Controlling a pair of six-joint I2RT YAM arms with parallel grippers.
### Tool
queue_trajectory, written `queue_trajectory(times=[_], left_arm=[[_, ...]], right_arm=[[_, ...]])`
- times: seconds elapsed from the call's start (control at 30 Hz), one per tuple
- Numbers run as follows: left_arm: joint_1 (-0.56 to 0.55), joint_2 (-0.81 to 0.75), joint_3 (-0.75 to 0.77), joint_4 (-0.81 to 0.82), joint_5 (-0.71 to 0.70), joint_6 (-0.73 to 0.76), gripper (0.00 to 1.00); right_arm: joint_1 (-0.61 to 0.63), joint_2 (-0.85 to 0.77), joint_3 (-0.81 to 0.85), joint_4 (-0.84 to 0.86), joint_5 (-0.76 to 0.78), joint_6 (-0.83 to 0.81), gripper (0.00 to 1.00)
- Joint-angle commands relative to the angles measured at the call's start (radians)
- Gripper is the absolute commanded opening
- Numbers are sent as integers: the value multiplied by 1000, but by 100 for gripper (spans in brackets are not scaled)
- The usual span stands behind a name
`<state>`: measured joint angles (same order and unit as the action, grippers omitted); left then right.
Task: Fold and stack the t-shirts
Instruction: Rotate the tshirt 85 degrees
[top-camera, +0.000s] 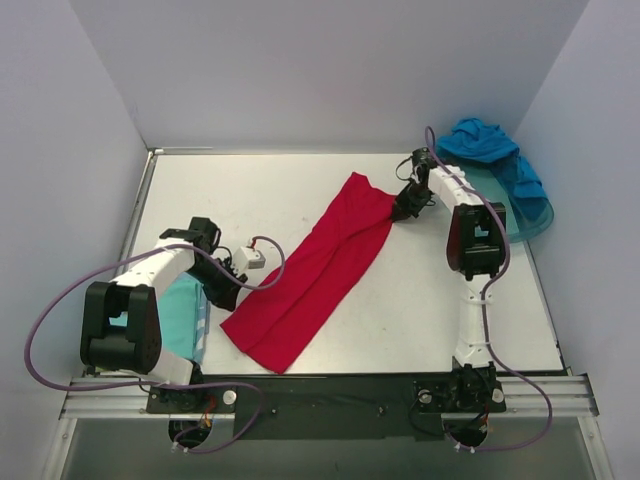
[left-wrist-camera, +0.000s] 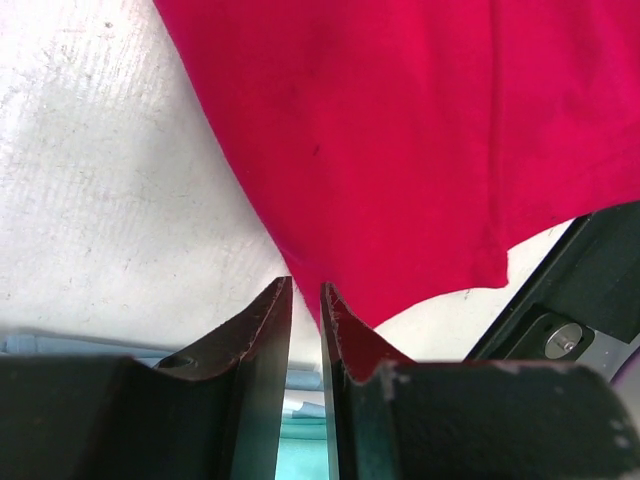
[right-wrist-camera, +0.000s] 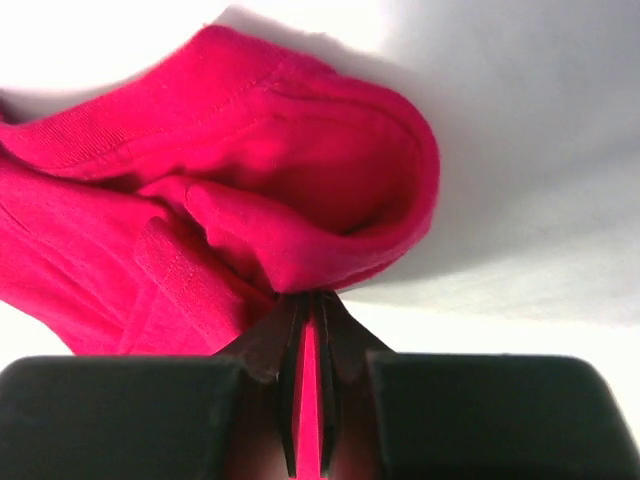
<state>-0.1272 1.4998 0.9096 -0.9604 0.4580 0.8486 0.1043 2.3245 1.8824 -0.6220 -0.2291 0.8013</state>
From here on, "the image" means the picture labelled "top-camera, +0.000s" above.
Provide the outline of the red polo shirt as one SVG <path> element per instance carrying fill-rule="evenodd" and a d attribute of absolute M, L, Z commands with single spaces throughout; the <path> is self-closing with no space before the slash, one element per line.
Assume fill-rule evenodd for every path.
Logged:
<path fill-rule="evenodd" d="M 287 258 L 275 285 L 251 292 L 221 329 L 265 369 L 285 373 L 374 262 L 391 231 L 394 196 L 352 173 Z"/>

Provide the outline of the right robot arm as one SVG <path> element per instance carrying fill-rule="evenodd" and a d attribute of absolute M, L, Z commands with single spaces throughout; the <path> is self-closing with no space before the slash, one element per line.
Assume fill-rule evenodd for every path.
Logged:
<path fill-rule="evenodd" d="M 446 259 L 461 278 L 454 365 L 488 368 L 493 363 L 485 329 L 491 295 L 484 289 L 506 260 L 505 207 L 484 199 L 459 167 L 439 162 L 426 147 L 413 151 L 407 161 L 412 173 L 394 200 L 391 219 L 416 218 L 435 199 L 450 212 Z"/>

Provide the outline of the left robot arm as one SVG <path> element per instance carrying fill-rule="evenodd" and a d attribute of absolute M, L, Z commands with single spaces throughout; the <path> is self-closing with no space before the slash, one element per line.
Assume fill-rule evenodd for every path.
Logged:
<path fill-rule="evenodd" d="M 232 312 L 247 276 L 231 260 L 211 254 L 221 230 L 208 218 L 194 217 L 186 229 L 167 229 L 148 256 L 108 282 L 96 281 L 85 293 L 80 358 L 84 365 L 126 371 L 161 385 L 172 385 L 170 400 L 184 412 L 199 409 L 206 388 L 192 378 L 194 362 L 162 345 L 158 300 L 182 274 L 197 280 L 209 302 Z"/>

